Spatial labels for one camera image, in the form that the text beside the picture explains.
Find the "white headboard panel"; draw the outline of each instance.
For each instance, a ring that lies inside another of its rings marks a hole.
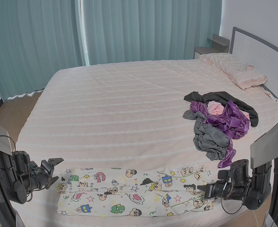
[[[264,85],[278,98],[278,47],[234,27],[230,53],[262,72],[268,78]]]

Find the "floor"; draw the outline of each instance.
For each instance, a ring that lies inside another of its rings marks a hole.
[[[40,95],[41,92],[35,92],[32,95],[26,94],[23,97],[15,97],[8,99],[1,106],[0,124],[8,131],[15,142]],[[249,210],[221,227],[260,227],[263,224],[264,216],[269,206],[270,197],[267,198],[258,210]]]

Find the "purple fabric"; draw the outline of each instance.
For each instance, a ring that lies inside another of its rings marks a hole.
[[[209,114],[206,104],[202,102],[190,102],[190,109],[194,113],[197,111],[202,112],[207,118],[207,121],[204,123],[210,123],[229,137],[230,144],[226,150],[226,156],[219,162],[218,168],[230,166],[232,164],[231,160],[236,154],[236,150],[233,149],[232,139],[240,139],[247,133],[250,125],[249,119],[232,100],[228,101],[221,115]]]

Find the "gray fabric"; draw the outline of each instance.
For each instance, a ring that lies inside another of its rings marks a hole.
[[[222,160],[230,143],[228,136],[210,123],[203,123],[206,117],[202,112],[193,113],[191,110],[187,110],[184,112],[183,118],[196,120],[193,141],[197,150],[206,151],[206,156],[211,161]]]

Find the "bed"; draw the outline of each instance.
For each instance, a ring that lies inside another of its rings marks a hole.
[[[252,41],[256,39],[258,37],[234,28],[231,52],[248,63],[252,58],[257,63],[251,54],[264,61],[261,55],[269,44],[261,42],[251,50]],[[278,56],[274,54],[268,61],[278,62]],[[258,70],[267,72],[262,66]],[[271,85],[278,78],[266,76],[269,89],[278,96],[278,87]],[[210,161],[205,152],[196,150],[192,140],[194,121],[182,118],[190,105],[183,97],[192,91],[200,94],[226,91],[258,112],[258,126],[233,141],[237,150],[233,160],[250,159],[251,143],[278,122],[278,104],[259,87],[243,91],[221,70],[201,59],[125,62],[58,71],[27,119],[16,146],[37,163],[42,159],[64,158],[64,162],[56,166],[54,176],[75,168],[157,169],[193,163],[205,164],[216,176],[218,161]],[[246,210],[243,207],[237,214],[228,215],[217,202],[211,211],[180,216],[61,216],[56,214],[58,198],[59,193],[52,186],[49,190],[34,192],[29,203],[12,205],[25,225],[33,227],[216,227]],[[232,212],[240,202],[226,201],[224,206]]]

